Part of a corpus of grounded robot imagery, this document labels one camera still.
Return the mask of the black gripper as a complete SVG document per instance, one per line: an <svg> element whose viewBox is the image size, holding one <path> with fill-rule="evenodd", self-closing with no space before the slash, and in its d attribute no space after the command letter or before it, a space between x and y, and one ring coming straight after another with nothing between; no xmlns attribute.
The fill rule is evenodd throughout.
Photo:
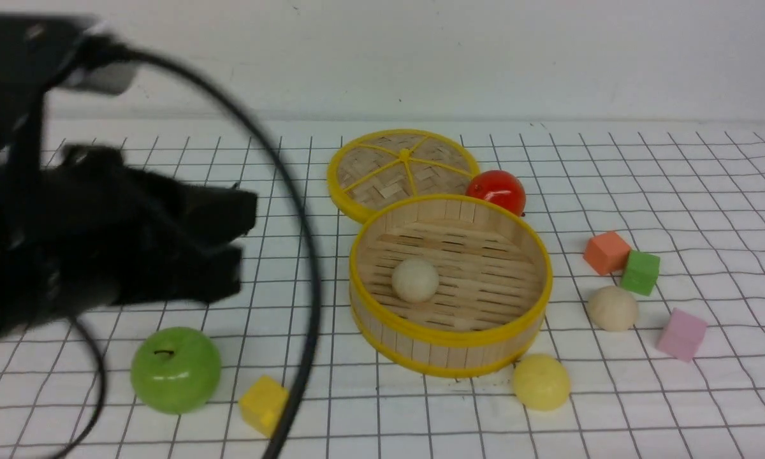
<svg viewBox="0 0 765 459"><path fill-rule="evenodd" d="M0 166L0 340L100 305L213 304L242 290L242 248L179 256L182 226L204 244L254 229L258 194L184 185L124 165L111 147L69 145L54 168Z"/></svg>

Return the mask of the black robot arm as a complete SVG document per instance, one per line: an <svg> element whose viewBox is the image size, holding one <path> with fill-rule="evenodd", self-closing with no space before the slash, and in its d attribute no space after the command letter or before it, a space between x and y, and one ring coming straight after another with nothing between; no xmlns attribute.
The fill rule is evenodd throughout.
<svg viewBox="0 0 765 459"><path fill-rule="evenodd" d="M0 339L100 305L239 293L258 196L126 164L119 147L42 157L47 93L128 90L140 69L87 17L0 12Z"/></svg>

